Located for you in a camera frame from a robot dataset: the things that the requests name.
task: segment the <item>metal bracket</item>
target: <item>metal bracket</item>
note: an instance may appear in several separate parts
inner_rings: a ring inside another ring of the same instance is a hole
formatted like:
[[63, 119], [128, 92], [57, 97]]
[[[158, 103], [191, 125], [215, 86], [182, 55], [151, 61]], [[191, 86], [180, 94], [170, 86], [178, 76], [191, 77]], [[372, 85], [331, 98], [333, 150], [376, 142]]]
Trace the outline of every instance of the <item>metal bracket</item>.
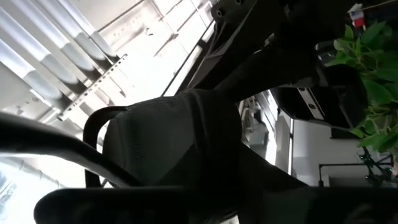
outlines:
[[112, 65], [111, 68], [104, 72], [103, 75], [99, 77], [99, 79], [97, 79], [97, 81], [91, 84], [65, 110], [63, 110], [57, 118], [61, 121], [65, 121], [69, 117], [70, 113], [72, 113], [72, 111], [74, 111], [76, 108], [79, 108], [79, 106], [86, 101], [90, 94], [93, 94], [97, 89], [101, 87], [106, 79], [111, 78], [115, 72], [119, 72], [118, 67], [123, 64], [123, 62], [126, 60], [126, 57], [127, 54], [123, 55], [115, 64]]
[[300, 93], [301, 97], [303, 98], [305, 104], [307, 105], [308, 109], [310, 110], [312, 116], [315, 119], [324, 120], [324, 115], [322, 109], [319, 107], [319, 104], [313, 94], [311, 89], [309, 88], [297, 88], [297, 91]]

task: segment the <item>window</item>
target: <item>window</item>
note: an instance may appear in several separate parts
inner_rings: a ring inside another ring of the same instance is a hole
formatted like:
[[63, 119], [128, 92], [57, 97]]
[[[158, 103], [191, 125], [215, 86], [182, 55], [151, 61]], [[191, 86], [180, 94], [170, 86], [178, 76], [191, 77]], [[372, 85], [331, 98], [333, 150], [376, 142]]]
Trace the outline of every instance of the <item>window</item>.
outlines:
[[36, 203], [62, 186], [21, 159], [0, 159], [0, 223], [35, 224]]

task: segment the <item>black mesh fabric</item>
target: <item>black mesh fabric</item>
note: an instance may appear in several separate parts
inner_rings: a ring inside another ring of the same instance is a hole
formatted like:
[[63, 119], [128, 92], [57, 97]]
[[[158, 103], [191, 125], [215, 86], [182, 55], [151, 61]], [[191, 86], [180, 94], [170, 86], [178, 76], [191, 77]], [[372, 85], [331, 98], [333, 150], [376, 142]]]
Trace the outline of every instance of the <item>black mesh fabric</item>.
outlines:
[[129, 106], [109, 122], [103, 154], [144, 185], [197, 184], [204, 175], [233, 172], [222, 154], [233, 155], [224, 148], [239, 144], [240, 132], [232, 102], [190, 90]]
[[153, 184], [181, 159], [192, 142], [188, 106], [177, 98], [159, 98], [132, 105], [112, 119], [103, 154], [143, 184]]

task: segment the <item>wall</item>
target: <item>wall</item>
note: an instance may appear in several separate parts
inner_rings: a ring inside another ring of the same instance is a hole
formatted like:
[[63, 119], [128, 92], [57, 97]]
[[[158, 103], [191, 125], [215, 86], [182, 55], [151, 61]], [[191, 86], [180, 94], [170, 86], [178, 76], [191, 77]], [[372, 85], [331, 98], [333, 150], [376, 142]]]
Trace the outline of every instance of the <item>wall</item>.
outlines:
[[[330, 128], [318, 124], [295, 121], [293, 169], [297, 178], [309, 185], [318, 185], [318, 165], [327, 163], [360, 163], [355, 140], [330, 139]], [[373, 153], [373, 159], [379, 158]], [[322, 174], [329, 177], [350, 178], [367, 174], [365, 166], [324, 167]]]

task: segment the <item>bright window light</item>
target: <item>bright window light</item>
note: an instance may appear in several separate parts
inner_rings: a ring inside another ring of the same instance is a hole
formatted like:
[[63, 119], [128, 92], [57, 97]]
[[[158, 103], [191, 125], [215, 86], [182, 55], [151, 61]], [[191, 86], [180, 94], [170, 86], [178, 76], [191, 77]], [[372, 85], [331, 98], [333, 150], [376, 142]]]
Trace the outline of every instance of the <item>bright window light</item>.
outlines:
[[25, 59], [0, 39], [0, 61], [20, 78], [35, 70]]
[[92, 35], [96, 32], [95, 28], [90, 22], [88, 22], [86, 17], [69, 0], [58, 0], [58, 2], [69, 12], [69, 14], [88, 35]]
[[37, 0], [37, 2], [60, 24], [62, 28], [73, 38], [83, 31], [72, 19], [69, 13], [54, 0]]
[[203, 40], [204, 42], [207, 43], [207, 42], [210, 40], [211, 35], [214, 33], [214, 25], [215, 25], [215, 24], [216, 24], [216, 22], [213, 21], [213, 22], [210, 24], [209, 28], [206, 30], [205, 34], [203, 34], [202, 40]]
[[268, 144], [267, 144], [267, 151], [266, 151], [266, 161], [272, 165], [276, 163], [276, 151], [277, 151], [277, 144], [275, 141], [275, 135], [273, 132], [269, 132], [268, 134]]
[[182, 82], [184, 81], [188, 72], [192, 68], [192, 65], [195, 63], [196, 59], [199, 57], [201, 51], [202, 51], [201, 47], [199, 47], [199, 46], [195, 47], [195, 50], [193, 50], [191, 56], [185, 62], [185, 64], [181, 68], [180, 72], [177, 73], [177, 76], [175, 77], [174, 81], [172, 82], [170, 87], [167, 89], [165, 96], [174, 96], [176, 94], [176, 92], [180, 88], [180, 85], [182, 84]]
[[62, 48], [69, 40], [58, 30], [30, 0], [11, 0], [57, 47]]
[[50, 52], [0, 7], [0, 27], [26, 48], [38, 61], [43, 60]]

